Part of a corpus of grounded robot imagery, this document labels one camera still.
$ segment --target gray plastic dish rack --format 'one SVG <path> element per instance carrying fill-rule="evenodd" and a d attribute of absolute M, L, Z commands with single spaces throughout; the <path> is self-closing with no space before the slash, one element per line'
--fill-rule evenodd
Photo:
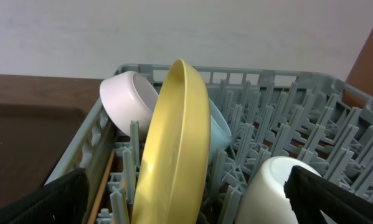
<path fill-rule="evenodd" d="M 231 146 L 219 151 L 208 169 L 197 223 L 232 223 L 250 181 L 272 156 L 295 157 L 323 178 L 373 203 L 373 97 L 322 73 L 195 69 L 232 133 Z M 130 70 L 143 74 L 159 92 L 162 82 L 155 81 L 156 74 L 169 66 L 127 64 L 115 75 Z M 363 108 L 343 103 L 346 92 L 365 101 Z M 124 168 L 110 174 L 107 190 L 113 211 L 101 209 L 97 223 L 111 223 L 112 219 L 116 224 L 129 223 L 126 204 L 133 203 L 140 166 L 138 151 L 133 149 L 139 144 L 143 147 L 138 122 L 130 125 L 131 141 L 117 142 L 121 132 L 108 119 L 99 99 L 47 180 L 49 183 L 76 167 L 86 168 L 90 195 L 84 223 L 113 149 L 123 159 Z M 218 212 L 211 218 L 205 211 L 213 207 Z"/>

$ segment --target white bowl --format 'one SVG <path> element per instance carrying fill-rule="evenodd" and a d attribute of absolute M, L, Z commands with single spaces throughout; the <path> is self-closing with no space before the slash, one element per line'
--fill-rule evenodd
<path fill-rule="evenodd" d="M 141 74 L 128 71 L 103 80 L 100 99 L 113 123 L 131 136 L 131 121 L 139 121 L 139 138 L 145 139 L 158 94 Z"/>
<path fill-rule="evenodd" d="M 295 165 L 320 176 L 312 167 L 297 159 L 283 156 L 269 158 L 248 186 L 236 214 L 236 224 L 298 224 L 283 190 Z"/>

